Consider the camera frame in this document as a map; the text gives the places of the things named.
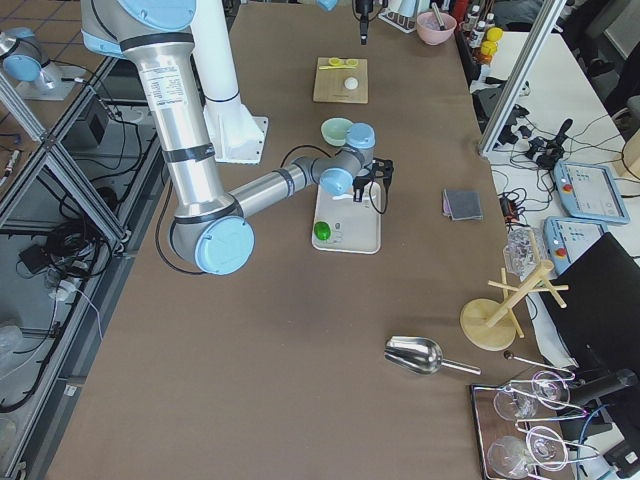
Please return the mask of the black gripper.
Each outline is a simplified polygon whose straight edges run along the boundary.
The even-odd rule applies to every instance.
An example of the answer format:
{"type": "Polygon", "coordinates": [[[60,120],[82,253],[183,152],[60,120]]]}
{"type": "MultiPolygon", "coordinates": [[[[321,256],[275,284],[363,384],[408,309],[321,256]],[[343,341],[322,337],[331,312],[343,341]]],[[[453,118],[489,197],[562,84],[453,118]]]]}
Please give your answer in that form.
{"type": "Polygon", "coordinates": [[[354,190],[353,200],[361,202],[366,185],[381,179],[384,188],[384,205],[381,214],[385,214],[389,206],[389,190],[392,183],[394,163],[392,160],[374,158],[371,165],[364,169],[364,173],[356,176],[352,187],[354,190]]]}

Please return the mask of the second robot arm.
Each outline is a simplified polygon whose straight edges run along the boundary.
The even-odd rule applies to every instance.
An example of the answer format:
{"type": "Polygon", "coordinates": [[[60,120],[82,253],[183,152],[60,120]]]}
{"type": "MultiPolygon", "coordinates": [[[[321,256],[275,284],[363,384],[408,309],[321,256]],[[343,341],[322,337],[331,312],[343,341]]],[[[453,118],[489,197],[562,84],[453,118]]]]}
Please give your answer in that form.
{"type": "Polygon", "coordinates": [[[26,27],[1,32],[1,67],[18,82],[17,92],[25,100],[63,101],[73,89],[63,85],[64,69],[26,27]]]}

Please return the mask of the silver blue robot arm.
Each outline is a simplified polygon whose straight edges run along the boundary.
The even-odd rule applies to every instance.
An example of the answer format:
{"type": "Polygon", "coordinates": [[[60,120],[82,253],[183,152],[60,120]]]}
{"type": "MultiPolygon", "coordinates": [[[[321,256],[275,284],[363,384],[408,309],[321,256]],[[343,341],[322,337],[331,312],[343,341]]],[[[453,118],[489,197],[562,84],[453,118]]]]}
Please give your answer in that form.
{"type": "Polygon", "coordinates": [[[298,158],[226,191],[216,147],[229,153],[264,136],[239,97],[221,2],[84,1],[81,12],[85,46],[137,69],[178,199],[170,244],[200,271],[227,275],[247,262],[249,216],[310,184],[341,195],[375,176],[374,130],[356,123],[336,154],[298,158]]]}

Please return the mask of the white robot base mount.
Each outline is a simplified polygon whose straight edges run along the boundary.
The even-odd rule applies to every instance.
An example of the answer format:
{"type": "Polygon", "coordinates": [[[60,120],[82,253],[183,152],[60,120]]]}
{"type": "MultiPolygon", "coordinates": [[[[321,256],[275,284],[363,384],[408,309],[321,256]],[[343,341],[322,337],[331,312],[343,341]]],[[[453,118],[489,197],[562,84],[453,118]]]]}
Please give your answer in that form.
{"type": "Polygon", "coordinates": [[[251,114],[237,82],[222,3],[198,1],[191,22],[196,69],[205,98],[204,118],[221,163],[260,163],[268,119],[251,114]]]}

